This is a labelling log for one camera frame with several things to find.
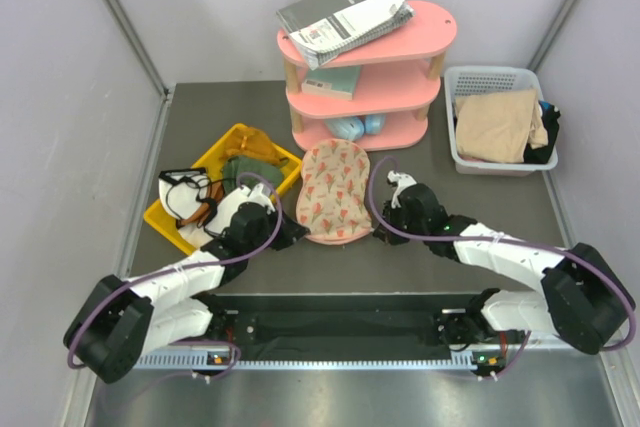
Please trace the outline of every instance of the wooden shelf leg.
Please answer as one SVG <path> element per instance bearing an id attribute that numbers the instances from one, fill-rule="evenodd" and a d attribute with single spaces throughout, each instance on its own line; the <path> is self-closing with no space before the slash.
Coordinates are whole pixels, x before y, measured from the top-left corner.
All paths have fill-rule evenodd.
<path id="1" fill-rule="evenodd" d="M 304 131 L 302 116 L 291 106 L 289 106 L 289 113 L 291 114 L 291 128 L 296 134 L 302 133 Z"/>
<path id="2" fill-rule="evenodd" d="M 421 107 L 420 109 L 415 111 L 415 118 L 416 120 L 424 120 L 427 118 L 427 115 L 429 115 L 429 107 L 431 107 L 431 104 L 427 104 L 424 107 Z"/>
<path id="3" fill-rule="evenodd" d="M 284 75 L 287 82 L 287 90 L 292 94 L 300 92 L 300 84 L 298 83 L 298 69 L 287 59 L 284 59 Z"/>
<path id="4" fill-rule="evenodd" d="M 441 53 L 440 55 L 436 55 L 431 59 L 431 66 L 429 67 L 429 79 L 435 80 L 440 78 L 440 73 L 442 72 L 442 66 L 444 64 L 444 56 L 446 52 Z"/>

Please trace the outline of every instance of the floral cloth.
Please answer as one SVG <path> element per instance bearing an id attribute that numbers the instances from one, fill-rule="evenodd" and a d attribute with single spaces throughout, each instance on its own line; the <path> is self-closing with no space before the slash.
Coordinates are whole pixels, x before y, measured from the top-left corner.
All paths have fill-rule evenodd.
<path id="1" fill-rule="evenodd" d="M 369 167 L 366 152 L 347 140 L 323 140 L 307 151 L 296 216 L 309 240 L 345 244 L 371 232 L 364 205 Z"/>

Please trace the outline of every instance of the yellow tray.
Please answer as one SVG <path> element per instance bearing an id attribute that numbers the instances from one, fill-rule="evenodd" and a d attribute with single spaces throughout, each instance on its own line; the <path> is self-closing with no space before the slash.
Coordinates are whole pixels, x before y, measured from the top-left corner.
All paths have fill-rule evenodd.
<path id="1" fill-rule="evenodd" d="M 211 177 L 211 180 L 219 179 L 222 174 L 222 166 L 224 161 L 220 160 L 224 151 L 224 144 L 235 129 L 246 127 L 244 124 L 236 124 L 229 131 L 222 136 L 213 146 L 198 159 L 198 161 L 192 165 L 192 167 L 206 167 L 207 173 Z M 287 152 L 279 145 L 273 144 L 277 151 L 289 159 L 284 167 L 280 168 L 280 171 L 284 174 L 284 180 L 276 189 L 278 195 L 282 196 L 288 191 L 293 183 L 300 177 L 300 165 L 302 161 L 293 155 L 291 152 Z M 149 207 L 144 213 L 144 220 L 151 227 L 156 229 L 162 235 L 164 235 L 169 241 L 178 247 L 185 254 L 192 254 L 196 248 L 184 240 L 178 230 L 176 229 L 176 219 L 171 217 L 162 207 L 160 199 L 157 199 L 151 207 Z"/>

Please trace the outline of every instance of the book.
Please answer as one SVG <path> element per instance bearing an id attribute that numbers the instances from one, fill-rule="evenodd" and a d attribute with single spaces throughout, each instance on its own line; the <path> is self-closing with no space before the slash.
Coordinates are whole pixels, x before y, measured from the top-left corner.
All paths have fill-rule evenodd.
<path id="1" fill-rule="evenodd" d="M 335 99 L 353 100 L 361 68 L 360 65 L 354 65 L 334 69 L 309 70 L 302 81 L 302 92 Z"/>
<path id="2" fill-rule="evenodd" d="M 397 29 L 413 14 L 407 0 L 301 0 L 277 12 L 312 70 Z"/>

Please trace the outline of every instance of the beige towel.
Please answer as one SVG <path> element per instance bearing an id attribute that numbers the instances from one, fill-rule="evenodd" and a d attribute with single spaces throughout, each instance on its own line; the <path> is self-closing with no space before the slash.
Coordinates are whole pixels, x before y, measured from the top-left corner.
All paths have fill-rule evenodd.
<path id="1" fill-rule="evenodd" d="M 523 162 L 527 143 L 549 142 L 535 89 L 456 98 L 460 155 L 499 163 Z"/>

